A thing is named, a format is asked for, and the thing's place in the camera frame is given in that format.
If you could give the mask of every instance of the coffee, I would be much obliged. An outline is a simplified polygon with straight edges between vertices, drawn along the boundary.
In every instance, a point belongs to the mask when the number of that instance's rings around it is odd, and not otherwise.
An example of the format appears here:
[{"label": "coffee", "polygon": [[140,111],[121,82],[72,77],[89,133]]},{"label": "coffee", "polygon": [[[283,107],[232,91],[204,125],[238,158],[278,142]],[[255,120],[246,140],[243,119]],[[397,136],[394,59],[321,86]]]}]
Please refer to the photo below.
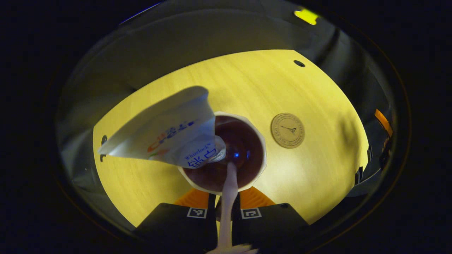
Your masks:
[{"label": "coffee", "polygon": [[226,157],[197,169],[183,168],[185,174],[198,186],[221,192],[227,173],[227,163],[237,167],[237,185],[241,188],[259,173],[264,150],[261,141],[247,123],[230,116],[215,117],[215,135],[226,144]]}]

